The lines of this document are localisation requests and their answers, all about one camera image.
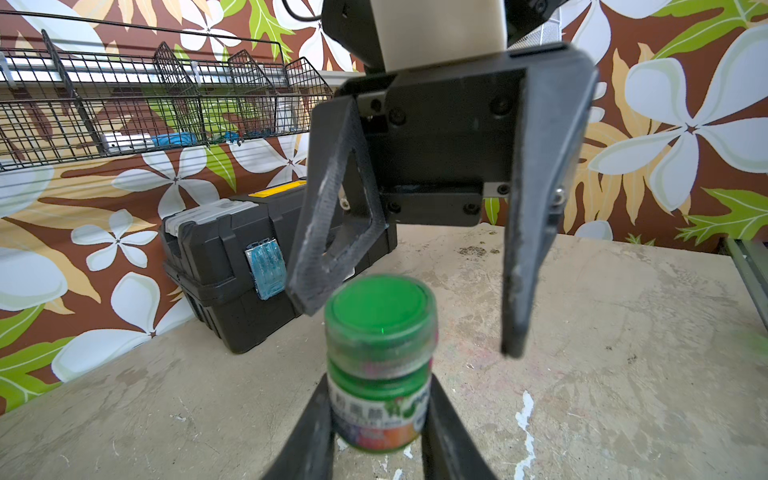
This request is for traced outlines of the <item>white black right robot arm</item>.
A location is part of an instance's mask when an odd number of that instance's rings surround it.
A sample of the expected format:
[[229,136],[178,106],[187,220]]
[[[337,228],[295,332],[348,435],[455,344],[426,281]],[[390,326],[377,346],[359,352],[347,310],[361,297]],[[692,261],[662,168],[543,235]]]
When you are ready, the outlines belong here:
[[580,157],[598,71],[569,43],[520,47],[556,1],[327,1],[366,73],[311,113],[286,290],[319,310],[393,223],[474,226],[508,202],[501,351],[523,355],[541,265]]

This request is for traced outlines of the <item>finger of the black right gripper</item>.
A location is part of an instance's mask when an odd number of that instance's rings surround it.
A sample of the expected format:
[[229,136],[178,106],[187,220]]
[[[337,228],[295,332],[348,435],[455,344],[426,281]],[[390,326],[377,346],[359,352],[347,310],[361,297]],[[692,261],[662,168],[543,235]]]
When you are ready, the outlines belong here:
[[514,55],[518,95],[509,211],[504,233],[501,352],[525,351],[538,273],[557,234],[597,82],[592,60],[573,47]]
[[388,227],[353,97],[312,111],[306,181],[285,290],[312,315]]

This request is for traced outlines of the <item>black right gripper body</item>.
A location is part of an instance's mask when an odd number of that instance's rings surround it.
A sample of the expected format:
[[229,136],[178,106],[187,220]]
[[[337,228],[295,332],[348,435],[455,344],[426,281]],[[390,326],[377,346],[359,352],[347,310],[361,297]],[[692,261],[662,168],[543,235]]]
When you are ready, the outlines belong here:
[[523,66],[514,55],[366,75],[353,97],[384,213],[391,222],[474,226],[483,203],[508,203]]

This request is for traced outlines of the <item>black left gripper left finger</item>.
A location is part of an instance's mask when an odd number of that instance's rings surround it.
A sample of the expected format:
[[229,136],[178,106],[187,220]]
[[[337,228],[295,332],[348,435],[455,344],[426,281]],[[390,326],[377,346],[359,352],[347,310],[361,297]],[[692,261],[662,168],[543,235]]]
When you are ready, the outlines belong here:
[[333,475],[334,430],[323,374],[297,424],[262,479],[327,480]]

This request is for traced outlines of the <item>green paint jar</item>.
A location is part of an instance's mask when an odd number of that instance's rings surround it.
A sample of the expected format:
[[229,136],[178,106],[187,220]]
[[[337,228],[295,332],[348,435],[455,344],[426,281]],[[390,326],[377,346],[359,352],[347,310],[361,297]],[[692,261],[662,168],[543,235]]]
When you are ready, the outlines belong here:
[[431,379],[431,362],[403,377],[385,380],[354,377],[329,363],[327,381],[336,432],[367,452],[407,446],[425,426]]

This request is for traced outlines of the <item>green paint jar lid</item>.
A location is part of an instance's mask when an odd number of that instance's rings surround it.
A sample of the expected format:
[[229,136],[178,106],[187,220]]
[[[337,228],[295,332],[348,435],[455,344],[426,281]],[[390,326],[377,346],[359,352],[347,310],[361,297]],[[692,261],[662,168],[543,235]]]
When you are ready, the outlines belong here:
[[360,379],[409,375],[428,364],[437,347],[435,296],[411,277],[350,281],[329,298],[324,316],[330,363]]

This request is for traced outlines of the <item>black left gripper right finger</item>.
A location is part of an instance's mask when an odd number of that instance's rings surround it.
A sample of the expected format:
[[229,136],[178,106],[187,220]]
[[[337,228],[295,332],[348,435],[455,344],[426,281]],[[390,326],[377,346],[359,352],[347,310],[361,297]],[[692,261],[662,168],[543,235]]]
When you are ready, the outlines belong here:
[[429,406],[421,445],[424,478],[427,480],[496,479],[435,374],[430,380]]

